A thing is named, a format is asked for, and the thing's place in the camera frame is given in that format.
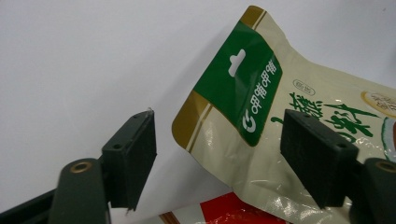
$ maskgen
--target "green label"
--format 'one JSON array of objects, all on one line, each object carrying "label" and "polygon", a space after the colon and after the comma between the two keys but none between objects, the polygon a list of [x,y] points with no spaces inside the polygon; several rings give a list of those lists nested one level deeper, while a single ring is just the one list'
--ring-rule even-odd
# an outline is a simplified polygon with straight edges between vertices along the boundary
[{"label": "green label", "polygon": [[240,21],[194,90],[254,147],[262,135],[281,77],[282,69],[268,44]]}]

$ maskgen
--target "gold stripe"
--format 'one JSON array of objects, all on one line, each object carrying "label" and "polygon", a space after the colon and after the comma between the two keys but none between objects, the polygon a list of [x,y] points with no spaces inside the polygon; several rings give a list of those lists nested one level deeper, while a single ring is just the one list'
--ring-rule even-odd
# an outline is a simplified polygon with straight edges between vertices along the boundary
[{"label": "gold stripe", "polygon": [[160,218],[165,224],[180,224],[173,212],[164,213],[160,215]]},{"label": "gold stripe", "polygon": [[246,26],[252,28],[263,12],[265,11],[260,7],[250,6],[247,8],[244,15],[242,15],[240,21]]},{"label": "gold stripe", "polygon": [[172,123],[172,134],[177,143],[187,148],[195,126],[209,102],[196,91],[191,91]]},{"label": "gold stripe", "polygon": [[191,144],[190,144],[190,148],[186,148],[190,153],[192,152],[192,149],[193,149],[194,146],[195,146],[195,141],[197,140],[198,135],[199,135],[199,132],[201,131],[202,125],[204,124],[204,122],[205,122],[207,116],[209,115],[210,110],[212,110],[212,107],[213,107],[213,105],[209,105],[209,108],[206,110],[206,112],[205,112],[205,114],[203,115],[203,117],[201,118],[201,120],[199,120],[198,127],[197,127],[197,129],[196,129],[195,135],[192,136],[192,137],[193,137],[193,140],[192,140],[192,142],[191,142]]},{"label": "gold stripe", "polygon": [[256,30],[256,29],[257,29],[257,27],[259,26],[260,22],[262,22],[262,19],[264,18],[265,14],[267,14],[267,11],[264,11],[264,12],[260,15],[260,17],[259,17],[259,19],[256,21],[256,23],[254,23],[254,25],[253,25],[253,27],[252,27],[253,30]]}]

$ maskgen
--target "white background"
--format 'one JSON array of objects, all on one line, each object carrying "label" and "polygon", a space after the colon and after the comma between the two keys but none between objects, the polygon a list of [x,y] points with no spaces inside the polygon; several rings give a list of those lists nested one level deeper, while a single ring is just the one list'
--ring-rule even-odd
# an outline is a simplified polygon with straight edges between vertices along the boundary
[{"label": "white background", "polygon": [[266,9],[308,60],[396,88],[394,0],[0,1],[0,212],[54,189],[61,169],[101,148],[133,114],[156,113],[158,157],[135,212],[229,189],[171,124],[249,5]]}]

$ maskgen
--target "plastic bag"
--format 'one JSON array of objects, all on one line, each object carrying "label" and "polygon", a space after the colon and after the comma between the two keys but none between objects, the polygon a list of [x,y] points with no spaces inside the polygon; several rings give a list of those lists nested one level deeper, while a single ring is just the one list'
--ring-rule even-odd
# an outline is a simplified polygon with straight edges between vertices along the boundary
[{"label": "plastic bag", "polygon": [[361,150],[396,161],[396,90],[309,62],[271,16],[249,7],[173,123],[176,141],[244,202],[292,223],[347,223],[350,202],[320,210],[280,154],[286,108]]}]

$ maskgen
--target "food package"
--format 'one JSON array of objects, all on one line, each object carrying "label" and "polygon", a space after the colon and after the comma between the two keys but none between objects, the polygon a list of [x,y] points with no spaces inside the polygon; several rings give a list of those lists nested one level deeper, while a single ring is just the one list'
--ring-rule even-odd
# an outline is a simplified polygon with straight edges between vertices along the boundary
[{"label": "food package", "polygon": [[350,201],[319,209],[280,154],[285,109],[305,112],[359,149],[396,161],[396,90],[309,62],[269,13],[249,7],[172,127],[177,143],[235,194],[292,223],[348,223]]},{"label": "food package", "polygon": [[193,204],[143,220],[140,224],[288,224],[228,193],[207,202]]}]

